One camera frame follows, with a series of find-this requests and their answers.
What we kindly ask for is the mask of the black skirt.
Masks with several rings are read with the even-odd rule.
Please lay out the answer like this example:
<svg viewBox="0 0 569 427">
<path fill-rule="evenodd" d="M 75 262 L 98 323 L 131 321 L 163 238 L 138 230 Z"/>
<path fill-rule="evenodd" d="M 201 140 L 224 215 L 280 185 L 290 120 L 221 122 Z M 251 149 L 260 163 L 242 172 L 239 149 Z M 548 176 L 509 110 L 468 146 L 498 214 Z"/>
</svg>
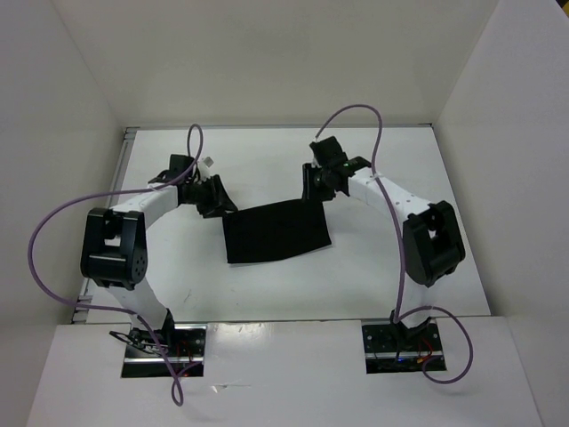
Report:
<svg viewBox="0 0 569 427">
<path fill-rule="evenodd" d="M 256 206 L 222 219 L 229 264 L 276 262 L 332 244 L 323 205 L 301 199 Z"/>
</svg>

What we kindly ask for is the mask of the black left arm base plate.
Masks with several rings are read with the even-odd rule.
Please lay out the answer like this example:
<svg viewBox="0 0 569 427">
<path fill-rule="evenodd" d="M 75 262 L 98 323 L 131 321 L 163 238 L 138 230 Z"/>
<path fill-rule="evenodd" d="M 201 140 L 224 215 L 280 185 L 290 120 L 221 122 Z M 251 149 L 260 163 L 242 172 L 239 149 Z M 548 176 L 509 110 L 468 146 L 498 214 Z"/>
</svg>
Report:
<svg viewBox="0 0 569 427">
<path fill-rule="evenodd" d="M 170 343 L 161 337 L 174 372 L 179 377 L 204 375 L 205 324 L 180 324 L 173 331 Z M 147 330 L 133 328 L 128 334 L 111 331 L 111 336 L 125 344 L 122 378 L 157 378 L 170 375 L 164 360 Z"/>
</svg>

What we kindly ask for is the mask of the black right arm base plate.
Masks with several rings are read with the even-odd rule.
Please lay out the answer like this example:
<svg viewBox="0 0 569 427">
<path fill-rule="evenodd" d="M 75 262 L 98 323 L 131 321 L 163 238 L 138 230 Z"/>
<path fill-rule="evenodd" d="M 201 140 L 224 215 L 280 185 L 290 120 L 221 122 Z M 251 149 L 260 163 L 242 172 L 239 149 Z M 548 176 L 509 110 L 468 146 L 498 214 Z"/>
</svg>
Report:
<svg viewBox="0 0 569 427">
<path fill-rule="evenodd" d="M 419 332 L 408 337 L 397 336 L 388 320 L 361 325 L 368 375 L 420 372 L 425 362 L 427 371 L 446 370 L 442 342 L 437 323 L 430 320 Z"/>
</svg>

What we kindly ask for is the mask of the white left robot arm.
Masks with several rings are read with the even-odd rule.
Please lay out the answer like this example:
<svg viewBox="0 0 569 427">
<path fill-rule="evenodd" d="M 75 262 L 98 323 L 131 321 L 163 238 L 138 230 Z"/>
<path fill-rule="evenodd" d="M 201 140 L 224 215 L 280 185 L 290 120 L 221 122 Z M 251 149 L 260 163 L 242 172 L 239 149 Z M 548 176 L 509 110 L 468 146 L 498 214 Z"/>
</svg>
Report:
<svg viewBox="0 0 569 427">
<path fill-rule="evenodd" d="M 110 208 L 93 208 L 85 224 L 80 270 L 84 277 L 105 288 L 128 314 L 132 347 L 167 355 L 177 345 L 173 315 L 147 280 L 147 230 L 180 205 L 193 205 L 205 219 L 237 211 L 218 174 L 178 185 L 157 183 Z"/>
</svg>

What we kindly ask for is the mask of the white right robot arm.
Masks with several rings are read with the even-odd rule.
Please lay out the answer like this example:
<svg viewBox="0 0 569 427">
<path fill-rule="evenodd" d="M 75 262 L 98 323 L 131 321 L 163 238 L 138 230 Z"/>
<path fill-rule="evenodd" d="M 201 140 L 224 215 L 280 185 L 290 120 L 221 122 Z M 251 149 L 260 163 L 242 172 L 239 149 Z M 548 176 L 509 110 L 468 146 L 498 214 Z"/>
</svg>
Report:
<svg viewBox="0 0 569 427">
<path fill-rule="evenodd" d="M 331 201 L 341 192 L 393 221 L 400 271 L 389 338 L 398 349 L 411 349 L 435 309 L 432 287 L 466 256 L 453 206 L 415 196 L 359 157 L 334 168 L 306 163 L 302 180 L 305 200 Z"/>
</svg>

